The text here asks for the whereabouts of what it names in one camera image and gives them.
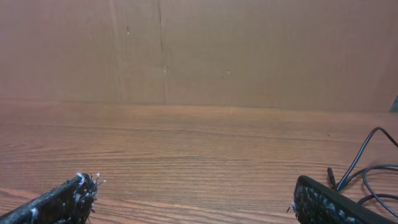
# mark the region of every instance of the black object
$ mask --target black object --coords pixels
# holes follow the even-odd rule
[[[292,208],[300,223],[395,224],[304,175],[297,179]]]
[[[0,224],[84,224],[96,200],[99,184],[80,174],[40,197],[0,217]]]
[[[332,169],[330,167],[328,168],[327,171],[332,190],[307,176],[300,176],[298,178],[294,192],[294,203],[291,205],[291,207],[296,213],[296,217],[300,223],[395,223],[370,211],[367,208],[364,208],[362,204],[368,200],[371,200],[372,198],[375,198],[386,210],[398,218],[398,214],[396,214],[396,212],[389,208],[380,199],[381,197],[385,197],[398,200],[398,196],[376,194],[370,187],[366,178],[367,173],[373,169],[398,171],[398,169],[394,168],[398,167],[398,164],[379,164],[361,169],[349,176],[350,172],[354,169],[359,158],[361,157],[368,142],[377,130],[382,131],[390,139],[390,141],[398,147],[398,143],[387,133],[386,130],[380,127],[374,128],[363,142],[358,155],[355,157],[349,169],[338,183],[336,183]],[[343,190],[353,178],[360,174],[363,175],[363,182],[370,191],[371,195],[368,195],[362,198],[358,203],[355,203],[338,192]]]

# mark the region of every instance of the black cable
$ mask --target black cable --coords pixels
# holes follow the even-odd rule
[[[398,196],[395,195],[388,195],[388,194],[376,194],[379,198],[381,197],[385,197],[385,198],[391,198],[391,199],[396,199],[398,200]],[[359,200],[357,203],[362,205],[363,203],[367,202],[368,200],[371,200],[374,198],[374,195],[368,195],[364,198],[362,198],[361,200]]]
[[[376,166],[372,166],[367,168],[363,174],[362,174],[362,178],[363,178],[363,183],[366,185],[366,187],[368,188],[368,190],[370,191],[370,193],[373,195],[373,197],[385,208],[387,209],[387,211],[389,211],[393,216],[395,216],[396,218],[398,218],[398,214],[396,214],[390,207],[388,207],[377,195],[376,193],[374,193],[373,189],[371,188],[371,186],[368,183],[368,180],[366,178],[368,172],[370,170],[373,169],[377,169],[378,167],[398,167],[398,164],[379,164]]]
[[[340,191],[340,190],[341,190],[341,185],[346,181],[346,179],[348,178],[349,173],[354,169],[355,165],[358,163],[358,160],[359,160],[359,158],[361,157],[363,151],[365,150],[365,147],[368,145],[369,140],[372,138],[373,134],[374,134],[377,130],[382,131],[382,132],[387,136],[387,138],[389,138],[390,141],[391,141],[395,146],[398,147],[398,143],[390,136],[389,133],[387,133],[386,130],[384,130],[384,129],[380,128],[380,127],[374,128],[374,129],[369,133],[369,135],[367,136],[367,138],[365,139],[365,142],[363,142],[363,144],[362,144],[362,146],[361,146],[361,149],[359,150],[358,155],[356,155],[356,157],[355,157],[353,163],[350,165],[350,167],[348,168],[347,172],[344,174],[343,178],[341,178],[340,182],[338,182],[338,184],[337,184],[337,186],[336,186],[337,191]]]
[[[367,168],[361,169],[361,170],[355,172],[355,174],[353,174],[353,175],[351,175],[350,177],[348,177],[348,178],[346,179],[346,182],[341,186],[341,190],[343,190],[345,187],[347,187],[347,185],[349,184],[349,182],[351,182],[357,175],[362,174],[366,169],[367,169]],[[375,168],[375,169],[386,169],[386,170],[398,171],[398,169],[396,169],[396,168],[391,168],[391,167],[379,167],[379,168]]]
[[[385,198],[392,198],[392,199],[396,199],[398,200],[398,196],[395,195],[388,195],[388,194],[376,194],[373,189],[370,187],[368,180],[367,180],[367,174],[370,170],[373,169],[387,169],[387,170],[393,170],[393,171],[398,171],[398,169],[393,168],[393,167],[398,167],[398,164],[379,164],[376,166],[372,166],[372,167],[368,167],[365,169],[361,169],[357,172],[355,172],[353,175],[349,176],[349,174],[351,173],[351,171],[354,169],[355,165],[358,163],[359,158],[361,157],[363,151],[365,150],[365,147],[368,145],[368,142],[370,141],[370,139],[372,138],[373,134],[377,131],[380,130],[382,131],[387,137],[388,139],[390,139],[390,141],[396,146],[398,147],[398,143],[387,133],[386,130],[380,128],[380,127],[376,127],[374,128],[369,135],[367,136],[367,138],[365,139],[365,141],[363,142],[361,149],[359,150],[358,154],[356,155],[353,163],[350,165],[350,167],[348,168],[347,172],[344,174],[343,178],[341,178],[341,180],[336,184],[335,181],[335,177],[333,175],[333,171],[332,169],[329,167],[328,168],[328,176],[329,176],[329,180],[331,182],[331,186],[332,189],[339,192],[341,190],[343,190],[348,183],[355,178],[356,176],[358,176],[359,174],[362,174],[362,178],[363,178],[363,182],[365,184],[365,186],[368,188],[368,190],[370,191],[371,195],[366,196],[364,198],[362,198],[358,203],[360,205],[362,205],[364,202],[371,200],[372,198],[375,198],[387,211],[389,211],[393,216],[395,216],[396,218],[398,218],[398,214],[396,214],[396,212],[394,212],[391,208],[389,208],[380,198],[381,197],[385,197]]]

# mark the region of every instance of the wooden table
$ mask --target wooden table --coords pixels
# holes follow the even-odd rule
[[[92,223],[298,223],[297,177],[327,184],[332,167],[339,180],[376,126],[398,139],[389,113],[3,101],[0,213],[100,172]],[[356,170],[387,162],[398,149],[376,133]],[[373,173],[376,192],[398,194],[396,174]],[[354,181],[344,194],[368,192]]]

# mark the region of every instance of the white debris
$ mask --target white debris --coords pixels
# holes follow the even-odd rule
[[[77,176],[81,177],[81,181],[80,181],[79,185],[84,184],[85,183],[85,176],[83,176],[83,174],[81,174],[79,172],[77,173]]]
[[[332,210],[336,210],[335,205],[333,205],[332,203],[329,204],[329,206],[327,206],[327,208],[332,209]]]
[[[289,209],[293,209],[294,213],[297,213],[297,206],[296,203],[294,203],[294,201],[290,204]]]
[[[37,208],[32,208],[32,209],[30,210],[30,212],[32,212],[31,223],[33,223],[34,220],[36,219],[37,215],[39,214],[39,211],[37,210]]]
[[[351,222],[351,223],[355,223],[355,218],[353,217],[347,217],[347,221]]]
[[[79,201],[79,199],[80,199],[80,194],[76,194],[75,196],[73,196],[74,198],[75,198],[75,201],[77,202],[77,201]]]
[[[342,218],[344,218],[346,216],[345,213],[342,210],[340,210],[338,212],[338,215],[341,216]]]

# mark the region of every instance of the cardboard wall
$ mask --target cardboard wall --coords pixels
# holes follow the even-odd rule
[[[0,0],[0,100],[388,111],[398,2]]]

